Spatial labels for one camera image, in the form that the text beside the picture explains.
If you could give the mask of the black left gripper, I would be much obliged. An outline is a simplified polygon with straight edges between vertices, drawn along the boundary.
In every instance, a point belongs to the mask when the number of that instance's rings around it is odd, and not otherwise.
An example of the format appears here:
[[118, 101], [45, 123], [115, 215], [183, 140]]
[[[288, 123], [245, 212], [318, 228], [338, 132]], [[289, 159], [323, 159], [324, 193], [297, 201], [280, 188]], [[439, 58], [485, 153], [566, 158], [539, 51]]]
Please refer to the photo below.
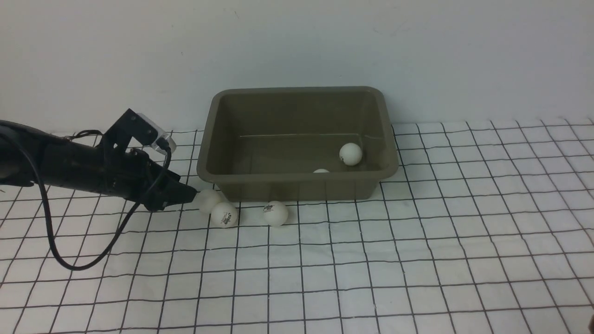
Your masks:
[[150, 212], [163, 211], [166, 207], [191, 203], [197, 190], [181, 183], [167, 183], [155, 187], [158, 182], [179, 182], [181, 177], [167, 168], [161, 168], [148, 154], [133, 149], [131, 152], [108, 152], [95, 149], [98, 161], [98, 181], [95, 193], [112, 195], [138, 202]]

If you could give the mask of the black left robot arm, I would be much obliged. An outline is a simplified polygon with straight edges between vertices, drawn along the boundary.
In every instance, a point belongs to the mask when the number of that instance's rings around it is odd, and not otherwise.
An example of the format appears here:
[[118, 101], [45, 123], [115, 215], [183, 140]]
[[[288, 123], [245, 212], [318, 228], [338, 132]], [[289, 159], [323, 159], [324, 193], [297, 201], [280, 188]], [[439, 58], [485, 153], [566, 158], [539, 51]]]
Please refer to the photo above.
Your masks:
[[1, 184], [30, 187], [42, 182], [138, 202], [151, 212], [191, 203], [197, 190], [152, 161], [146, 152], [129, 150], [132, 139], [144, 146], [166, 142], [157, 126], [131, 110], [102, 135], [96, 146], [2, 121]]

